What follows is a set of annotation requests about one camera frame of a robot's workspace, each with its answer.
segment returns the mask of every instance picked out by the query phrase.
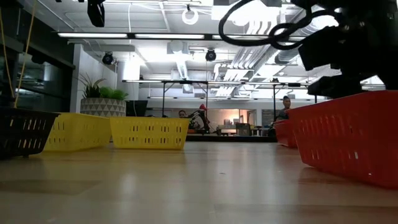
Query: man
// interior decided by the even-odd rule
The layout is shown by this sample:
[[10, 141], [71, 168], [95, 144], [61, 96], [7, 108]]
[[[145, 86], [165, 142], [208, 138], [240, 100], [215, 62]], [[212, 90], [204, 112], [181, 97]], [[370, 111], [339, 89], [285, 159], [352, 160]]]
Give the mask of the man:
[[187, 117], [187, 113], [185, 112], [185, 110], [180, 110], [178, 112], [178, 117], [179, 118], [186, 118]]
[[276, 117], [276, 120], [283, 120], [289, 118], [289, 115], [286, 113], [286, 110], [290, 109], [290, 105], [291, 105], [290, 98], [288, 96], [284, 96], [285, 108], [279, 112], [278, 116]]

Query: white wall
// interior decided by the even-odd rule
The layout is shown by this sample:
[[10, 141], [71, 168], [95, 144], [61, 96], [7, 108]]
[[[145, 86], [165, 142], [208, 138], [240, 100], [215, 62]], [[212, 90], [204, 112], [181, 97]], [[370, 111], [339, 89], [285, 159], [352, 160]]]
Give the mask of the white wall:
[[86, 53], [80, 44], [75, 45], [73, 64], [76, 66], [76, 69], [73, 71], [70, 111], [79, 113], [80, 101], [83, 99], [84, 84], [78, 81], [77, 78], [80, 78], [82, 75], [86, 76], [86, 74], [88, 74], [94, 82], [101, 78], [105, 78], [106, 80], [101, 82], [99, 84], [100, 86], [116, 88], [117, 74], [103, 65], [102, 62]]

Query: security camera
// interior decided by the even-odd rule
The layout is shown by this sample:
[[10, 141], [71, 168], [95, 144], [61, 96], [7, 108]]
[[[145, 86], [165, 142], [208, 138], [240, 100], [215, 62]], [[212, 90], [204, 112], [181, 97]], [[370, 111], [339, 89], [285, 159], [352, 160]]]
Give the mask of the security camera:
[[212, 62], [212, 61], [216, 60], [216, 58], [217, 58], [217, 54], [214, 51], [214, 49], [208, 49], [207, 53], [206, 53], [206, 61]]
[[106, 52], [104, 57], [102, 58], [102, 62], [105, 65], [112, 65], [115, 62], [115, 59], [112, 56], [112, 52]]

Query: basket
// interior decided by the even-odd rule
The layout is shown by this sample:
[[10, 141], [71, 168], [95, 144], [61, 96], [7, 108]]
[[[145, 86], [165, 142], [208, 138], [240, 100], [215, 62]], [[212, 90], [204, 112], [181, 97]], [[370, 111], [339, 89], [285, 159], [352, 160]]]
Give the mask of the basket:
[[45, 151], [69, 152], [109, 144], [109, 118], [62, 113], [54, 122]]
[[111, 118], [113, 143], [117, 148], [183, 149], [189, 119]]
[[297, 148], [293, 127], [290, 120], [281, 120], [274, 123], [278, 143], [291, 148]]
[[57, 113], [0, 108], [0, 158], [43, 151]]
[[397, 97], [398, 91], [374, 91], [290, 110], [302, 161], [398, 188], [398, 119], [391, 117], [398, 113]]

